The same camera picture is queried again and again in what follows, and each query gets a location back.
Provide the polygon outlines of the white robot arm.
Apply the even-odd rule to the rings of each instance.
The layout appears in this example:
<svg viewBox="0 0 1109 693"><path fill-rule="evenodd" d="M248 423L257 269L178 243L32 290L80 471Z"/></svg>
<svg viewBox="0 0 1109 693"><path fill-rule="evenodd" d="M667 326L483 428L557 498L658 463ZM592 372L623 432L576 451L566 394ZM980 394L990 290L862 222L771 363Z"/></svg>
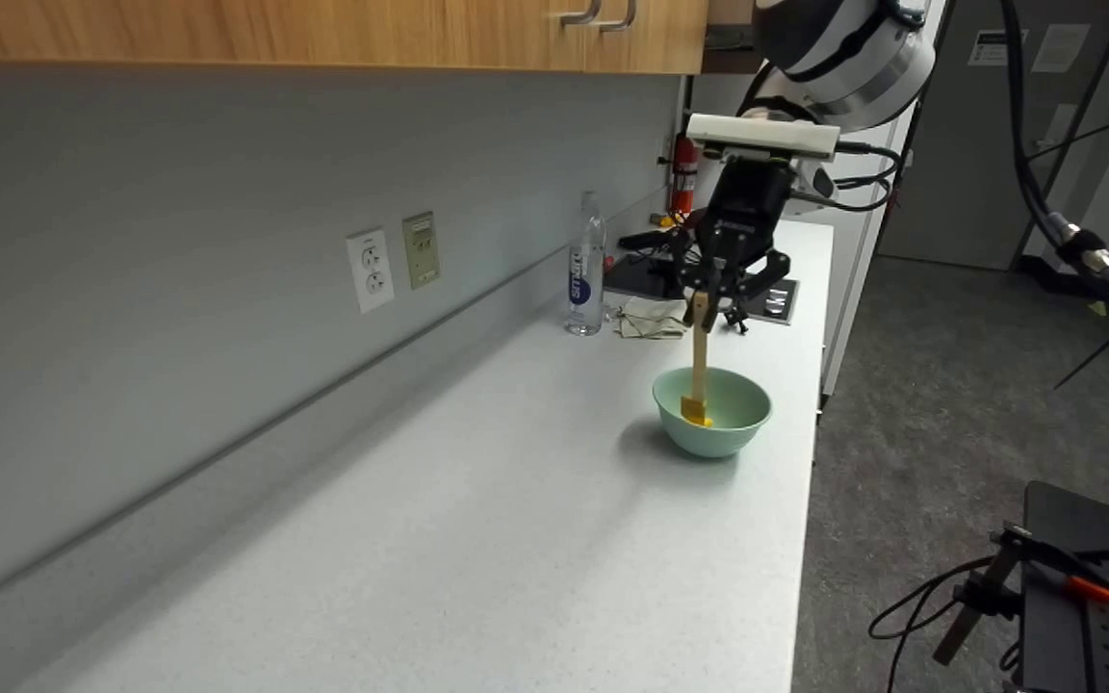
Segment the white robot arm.
<svg viewBox="0 0 1109 693"><path fill-rule="evenodd" d="M748 323L748 304L790 273L773 227L790 199L848 213L848 188L884 183L898 152L857 131L906 115L930 70L922 16L902 0L749 0L758 73L734 115L694 113L685 136L725 160L681 227L685 323Z"/></svg>

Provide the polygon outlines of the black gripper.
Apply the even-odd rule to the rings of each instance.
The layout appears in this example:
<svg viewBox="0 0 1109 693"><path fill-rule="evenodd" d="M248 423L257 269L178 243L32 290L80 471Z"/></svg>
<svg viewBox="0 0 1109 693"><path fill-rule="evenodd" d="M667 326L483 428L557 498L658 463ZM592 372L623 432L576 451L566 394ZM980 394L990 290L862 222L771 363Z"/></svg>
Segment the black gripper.
<svg viewBox="0 0 1109 693"><path fill-rule="evenodd" d="M685 258L685 286L704 301L704 323L720 310L725 260L743 269L767 254L758 273L729 286L725 326L743 331L748 309L790 273L790 258L773 249L773 227L790 199L793 164L784 157L729 157L708 208L698 218L704 254Z"/></svg>

